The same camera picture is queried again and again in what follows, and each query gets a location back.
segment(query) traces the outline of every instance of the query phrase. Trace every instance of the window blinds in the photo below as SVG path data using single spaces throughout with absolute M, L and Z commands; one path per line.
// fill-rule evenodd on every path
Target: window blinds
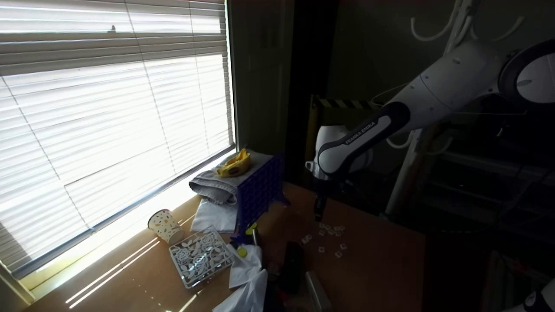
M 233 143 L 223 0 L 0 0 L 0 260 L 21 278 Z

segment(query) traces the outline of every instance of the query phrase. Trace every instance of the wooden table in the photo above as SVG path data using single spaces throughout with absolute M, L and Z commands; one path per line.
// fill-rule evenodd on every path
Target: wooden table
M 311 234 L 313 240 L 305 246 L 306 268 L 317 272 L 335 311 L 421 310 L 424 235 L 329 200 L 324 223 L 344 225 L 346 230 L 342 237 L 319 236 L 312 214 L 314 194 L 291 184 L 284 185 L 284 193 L 292 205 L 285 208 L 276 203 L 258 221 L 265 261 L 281 265 L 287 241 L 300 241 Z M 188 219 L 182 226 L 187 233 L 199 202 L 200 197 L 195 197 L 173 212 L 176 220 Z M 232 293 L 228 289 L 229 269 L 200 292 L 186 289 L 167 244 L 160 240 L 150 248 L 155 239 L 150 230 L 142 231 L 26 311 L 210 311 Z M 341 243 L 347 244 L 347 249 L 338 259 L 334 252 Z M 326 252 L 319 253 L 319 246 Z M 68 303 L 66 300 L 97 279 L 81 296 L 109 280 L 70 309 L 80 296 Z M 306 289 L 291 302 L 311 310 Z

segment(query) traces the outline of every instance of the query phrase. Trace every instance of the purple game stand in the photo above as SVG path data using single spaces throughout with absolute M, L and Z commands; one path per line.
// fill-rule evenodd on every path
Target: purple game stand
M 280 155 L 273 156 L 262 167 L 237 187 L 237 234 L 232 239 L 240 244 L 250 242 L 245 231 L 268 211 L 274 201 L 290 205 L 283 195 L 283 161 Z

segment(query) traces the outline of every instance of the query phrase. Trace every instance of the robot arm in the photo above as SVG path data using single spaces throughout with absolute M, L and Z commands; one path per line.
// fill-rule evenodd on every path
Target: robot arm
M 492 49 L 468 42 L 445 55 L 397 93 L 370 119 L 317 151 L 316 163 L 332 179 L 342 179 L 353 162 L 395 133 L 419 129 L 497 91 L 502 60 Z

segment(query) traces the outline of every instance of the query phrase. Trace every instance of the decorative white tray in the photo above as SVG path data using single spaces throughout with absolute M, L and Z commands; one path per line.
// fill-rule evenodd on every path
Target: decorative white tray
M 197 286 L 233 263 L 232 253 L 214 227 L 196 232 L 169 250 L 186 288 Z

